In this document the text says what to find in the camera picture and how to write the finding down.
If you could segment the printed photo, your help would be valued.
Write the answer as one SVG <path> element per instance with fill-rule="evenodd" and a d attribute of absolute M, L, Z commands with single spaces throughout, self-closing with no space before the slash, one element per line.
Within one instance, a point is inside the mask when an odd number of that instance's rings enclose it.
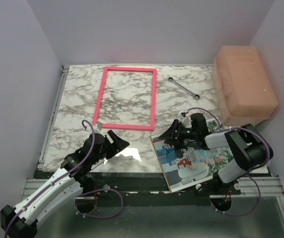
<path fill-rule="evenodd" d="M 189 119 L 186 117 L 184 120 L 186 127 L 191 127 Z M 206 119 L 206 122 L 210 135 L 217 129 L 217 120 Z M 150 140 L 171 193 L 213 179 L 214 173 L 233 159 L 233 154 L 227 147 L 208 149 L 207 146 L 198 146 L 190 139 L 184 140 L 185 149 L 175 149 L 159 139 L 163 133 L 152 135 Z"/>

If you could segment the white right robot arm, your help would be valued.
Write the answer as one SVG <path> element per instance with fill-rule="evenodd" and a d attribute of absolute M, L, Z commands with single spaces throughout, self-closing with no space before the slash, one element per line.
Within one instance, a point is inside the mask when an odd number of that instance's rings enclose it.
<path fill-rule="evenodd" d="M 253 125 L 209 127 L 201 113 L 174 120 L 152 142 L 171 192 L 207 182 L 215 193 L 223 194 L 229 183 L 273 157 L 272 148 Z"/>

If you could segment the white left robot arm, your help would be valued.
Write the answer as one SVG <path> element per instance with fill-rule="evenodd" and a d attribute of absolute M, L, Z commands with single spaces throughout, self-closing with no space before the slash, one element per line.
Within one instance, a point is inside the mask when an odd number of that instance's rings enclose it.
<path fill-rule="evenodd" d="M 78 197 L 96 195 L 94 179 L 88 176 L 93 165 L 108 160 L 129 146 L 112 130 L 107 135 L 92 133 L 83 146 L 68 154 L 53 175 L 29 197 L 15 206 L 0 211 L 0 226 L 6 238 L 33 238 L 47 216 L 65 202 Z"/>

